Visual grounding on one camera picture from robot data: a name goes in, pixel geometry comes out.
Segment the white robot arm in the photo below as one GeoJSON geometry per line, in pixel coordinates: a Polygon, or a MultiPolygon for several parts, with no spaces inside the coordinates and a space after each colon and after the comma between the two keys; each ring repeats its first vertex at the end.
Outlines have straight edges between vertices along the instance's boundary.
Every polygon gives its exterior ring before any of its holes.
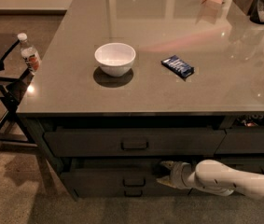
{"type": "Polygon", "coordinates": [[[232,169],[214,160],[196,165],[183,161],[162,161],[170,173],[157,181],[174,189],[197,189],[218,196],[230,196],[234,191],[264,202],[264,175],[232,169]]]}

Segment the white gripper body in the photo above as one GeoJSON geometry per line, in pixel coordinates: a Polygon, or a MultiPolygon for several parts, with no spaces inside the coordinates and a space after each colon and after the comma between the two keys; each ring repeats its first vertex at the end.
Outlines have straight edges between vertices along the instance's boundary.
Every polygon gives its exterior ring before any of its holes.
{"type": "Polygon", "coordinates": [[[196,187],[192,166],[187,162],[175,162],[170,173],[170,180],[177,189],[193,189],[196,187]]]}

